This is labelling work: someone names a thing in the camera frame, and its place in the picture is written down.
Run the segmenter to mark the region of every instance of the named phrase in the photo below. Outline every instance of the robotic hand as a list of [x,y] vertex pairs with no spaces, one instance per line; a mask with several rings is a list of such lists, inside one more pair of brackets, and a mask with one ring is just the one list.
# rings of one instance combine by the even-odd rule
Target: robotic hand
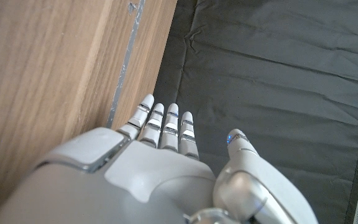
[[96,128],[47,154],[0,209],[0,223],[317,223],[243,132],[229,133],[230,161],[215,179],[198,161],[191,113],[178,128],[171,104],[162,126],[164,107],[149,116],[153,103],[147,95],[117,131]]

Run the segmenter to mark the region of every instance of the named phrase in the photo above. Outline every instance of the dark gray mat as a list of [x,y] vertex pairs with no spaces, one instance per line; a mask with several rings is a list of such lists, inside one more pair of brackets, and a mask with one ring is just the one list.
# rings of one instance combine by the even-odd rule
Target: dark gray mat
[[320,223],[351,222],[358,1],[178,0],[154,95],[193,113],[201,160],[216,174],[239,128]]

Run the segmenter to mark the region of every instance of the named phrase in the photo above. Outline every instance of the black fabric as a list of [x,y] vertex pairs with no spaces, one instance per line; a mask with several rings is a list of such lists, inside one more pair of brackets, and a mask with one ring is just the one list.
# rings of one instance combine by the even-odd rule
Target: black fabric
[[239,128],[320,223],[353,219],[357,1],[178,0],[154,95],[193,113],[200,158],[216,175]]

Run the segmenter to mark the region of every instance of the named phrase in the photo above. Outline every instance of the silver metal part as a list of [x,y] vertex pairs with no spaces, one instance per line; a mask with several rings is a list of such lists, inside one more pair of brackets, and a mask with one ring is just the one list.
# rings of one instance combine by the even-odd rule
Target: silver metal part
[[229,213],[221,208],[206,208],[189,219],[189,224],[240,224],[233,220]]
[[268,194],[265,205],[254,215],[259,223],[294,224],[283,208],[277,203],[271,194]]
[[181,117],[179,153],[199,160],[193,128],[193,115],[185,112]]
[[178,152],[178,114],[178,105],[172,103],[168,108],[167,117],[165,118],[165,126],[160,143],[161,149],[170,149]]
[[233,129],[227,136],[227,149],[229,151],[230,158],[232,158],[233,155],[240,150],[248,150],[258,155],[258,152],[249,142],[245,134],[238,129]]
[[[227,138],[231,160],[217,178],[213,193],[214,205],[227,208],[231,215],[240,218],[242,222],[246,221],[241,220],[241,218],[246,218],[248,212],[241,213],[228,200],[231,195],[235,195],[238,185],[245,185],[247,186],[245,189],[251,191],[251,193],[241,192],[241,194],[256,194],[259,195],[257,198],[265,199],[263,206],[254,214],[257,220],[258,218],[260,221],[275,220],[274,223],[318,223],[313,210],[302,193],[276,168],[262,159],[253,147],[249,147],[250,143],[244,136],[240,130],[233,130],[231,137]],[[252,185],[261,187],[262,190],[258,192],[250,187],[249,184],[252,182]],[[242,205],[248,206],[248,200],[253,200],[255,197],[242,198],[244,199]]]
[[270,193],[246,172],[223,172],[216,180],[214,205],[230,212],[239,221],[252,218],[266,203]]
[[139,137],[140,141],[154,148],[157,148],[160,139],[163,112],[164,106],[161,103],[154,106],[150,119]]

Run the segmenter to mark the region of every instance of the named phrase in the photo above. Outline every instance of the wooden cabinet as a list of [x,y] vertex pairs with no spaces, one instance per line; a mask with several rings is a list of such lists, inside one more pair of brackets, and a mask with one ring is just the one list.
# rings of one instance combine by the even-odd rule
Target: wooden cabinet
[[113,100],[116,128],[153,92],[175,6],[0,1],[0,205],[41,155],[106,126]]

